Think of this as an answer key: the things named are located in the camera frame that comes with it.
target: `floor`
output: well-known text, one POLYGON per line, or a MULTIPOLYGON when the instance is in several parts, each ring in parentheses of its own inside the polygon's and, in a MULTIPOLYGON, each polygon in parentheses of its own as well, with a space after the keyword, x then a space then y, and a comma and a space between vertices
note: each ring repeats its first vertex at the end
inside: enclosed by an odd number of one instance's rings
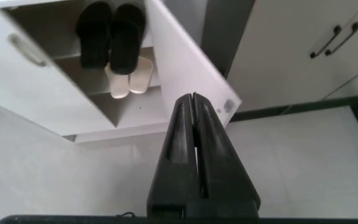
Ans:
MULTIPOLYGON (((227 127, 261 217, 358 218, 358 124, 350 108, 227 127)), ((0 113, 0 219, 11 214, 145 215, 164 133, 72 144, 0 113)))

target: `wall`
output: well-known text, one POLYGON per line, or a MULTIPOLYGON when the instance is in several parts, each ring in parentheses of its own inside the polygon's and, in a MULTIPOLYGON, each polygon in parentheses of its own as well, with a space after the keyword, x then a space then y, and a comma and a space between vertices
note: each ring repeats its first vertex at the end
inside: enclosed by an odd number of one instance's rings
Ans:
POLYGON ((225 77, 254 3, 255 0, 209 0, 206 6, 201 48, 225 77))
POLYGON ((255 0, 165 0, 195 42, 227 77, 255 0))
POLYGON ((165 0, 165 4, 187 33, 201 45, 208 0, 165 0))

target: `cabinet handle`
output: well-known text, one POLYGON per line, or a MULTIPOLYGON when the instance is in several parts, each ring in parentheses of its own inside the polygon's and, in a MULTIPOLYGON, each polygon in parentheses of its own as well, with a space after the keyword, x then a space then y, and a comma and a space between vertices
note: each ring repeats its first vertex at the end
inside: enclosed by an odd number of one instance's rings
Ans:
POLYGON ((23 57, 25 59, 27 59, 29 62, 33 63, 34 65, 38 66, 38 67, 46 67, 47 63, 44 62, 43 60, 37 60, 34 58, 33 55, 27 53, 27 51, 29 50, 28 46, 25 46, 25 44, 23 43, 23 41, 20 40, 18 35, 15 34, 10 34, 8 36, 9 42, 15 47, 15 49, 20 52, 21 55, 23 55, 23 57))
POLYGON ((334 50, 326 50, 326 56, 333 55, 337 50, 339 50, 356 32, 358 31, 358 22, 353 23, 352 33, 349 34, 334 50))
POLYGON ((313 58, 315 58, 315 57, 321 55, 321 53, 324 52, 324 50, 328 47, 328 45, 339 35, 339 33, 340 33, 341 31, 342 31, 341 26, 340 26, 340 25, 336 26, 336 27, 334 28, 334 35, 333 35, 333 37, 330 38, 330 40, 327 42, 327 44, 325 44, 325 45, 317 52, 317 54, 316 54, 315 52, 311 53, 311 54, 310 54, 310 58, 313 59, 313 58))

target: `silver handle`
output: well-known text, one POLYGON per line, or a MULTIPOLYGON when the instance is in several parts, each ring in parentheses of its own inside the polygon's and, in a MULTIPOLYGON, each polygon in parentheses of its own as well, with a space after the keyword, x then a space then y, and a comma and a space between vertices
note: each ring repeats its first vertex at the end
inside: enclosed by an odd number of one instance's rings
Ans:
POLYGON ((10 34, 8 36, 9 42, 16 48, 24 58, 26 58, 29 62, 33 63, 34 65, 44 68, 47 66, 47 63, 43 60, 37 60, 34 54, 28 53, 30 48, 26 46, 23 41, 20 40, 20 37, 16 34, 10 34))

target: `white slipper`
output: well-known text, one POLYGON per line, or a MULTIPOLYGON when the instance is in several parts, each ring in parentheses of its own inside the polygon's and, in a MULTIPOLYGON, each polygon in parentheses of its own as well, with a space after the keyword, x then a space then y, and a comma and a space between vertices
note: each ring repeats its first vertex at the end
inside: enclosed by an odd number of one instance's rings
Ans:
POLYGON ((139 56, 134 72, 129 74, 129 90, 133 93, 142 94, 147 91, 153 76, 153 62, 139 56))
POLYGON ((110 63, 104 68, 109 78, 110 94, 114 99, 124 98, 129 94, 128 79, 129 75, 118 75, 110 69, 110 63))

